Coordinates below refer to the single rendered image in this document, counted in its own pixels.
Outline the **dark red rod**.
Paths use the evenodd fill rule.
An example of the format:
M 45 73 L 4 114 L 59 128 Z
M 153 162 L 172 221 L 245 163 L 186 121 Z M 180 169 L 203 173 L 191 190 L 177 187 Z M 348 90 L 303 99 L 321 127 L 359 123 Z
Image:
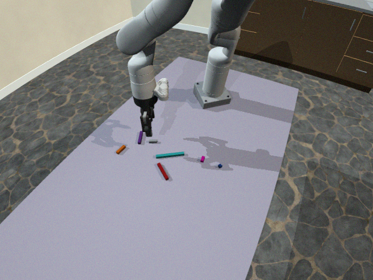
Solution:
M 164 171 L 163 167 L 161 166 L 161 164 L 160 164 L 160 163 L 158 163 L 157 165 L 158 165 L 158 167 L 159 167 L 159 169 L 160 169 L 161 173 L 163 174 L 163 176 L 164 176 L 165 180 L 168 180 L 168 179 L 169 179 L 169 177 L 168 177 L 168 176 L 167 176 L 167 174 L 165 173 L 165 171 Z

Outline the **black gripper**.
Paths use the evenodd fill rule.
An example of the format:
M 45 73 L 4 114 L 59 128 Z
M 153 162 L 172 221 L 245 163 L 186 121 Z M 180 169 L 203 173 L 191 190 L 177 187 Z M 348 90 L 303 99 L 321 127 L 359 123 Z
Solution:
M 150 99 L 144 99 L 144 100 L 137 99 L 135 97 L 133 97 L 133 99 L 134 99 L 134 103 L 138 107 L 141 108 L 140 119 L 141 119 L 141 125 L 142 125 L 142 132 L 145 132 L 146 137 L 152 137 L 153 133 L 151 130 L 151 122 L 153 121 L 153 118 L 155 117 L 153 105 L 156 104 L 158 98 L 156 96 L 153 96 Z M 149 121 L 149 118 L 150 118 L 150 121 Z

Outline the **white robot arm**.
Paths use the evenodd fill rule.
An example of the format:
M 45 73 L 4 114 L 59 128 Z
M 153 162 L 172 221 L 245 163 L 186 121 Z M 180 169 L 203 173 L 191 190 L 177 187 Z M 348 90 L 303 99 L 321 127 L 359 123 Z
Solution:
M 212 0 L 208 41 L 218 47 L 209 51 L 203 83 L 203 92 L 210 98 L 220 97 L 223 93 L 239 40 L 240 26 L 254 1 Z M 156 82 L 154 77 L 156 37 L 178 24 L 192 2 L 152 0 L 139 15 L 119 30 L 116 36 L 118 49 L 126 55 L 133 55 L 128 62 L 133 97 L 144 100 L 156 96 L 160 101 L 168 100 L 168 80 L 163 78 Z

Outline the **orange rectangular bar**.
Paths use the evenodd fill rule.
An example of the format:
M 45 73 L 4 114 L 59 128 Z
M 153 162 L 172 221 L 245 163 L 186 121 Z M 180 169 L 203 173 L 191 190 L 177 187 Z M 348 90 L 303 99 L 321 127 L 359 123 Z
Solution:
M 119 149 L 116 151 L 116 153 L 117 153 L 117 154 L 120 154 L 120 153 L 121 153 L 125 148 L 126 148 L 126 146 L 123 145 L 121 148 L 119 148 Z

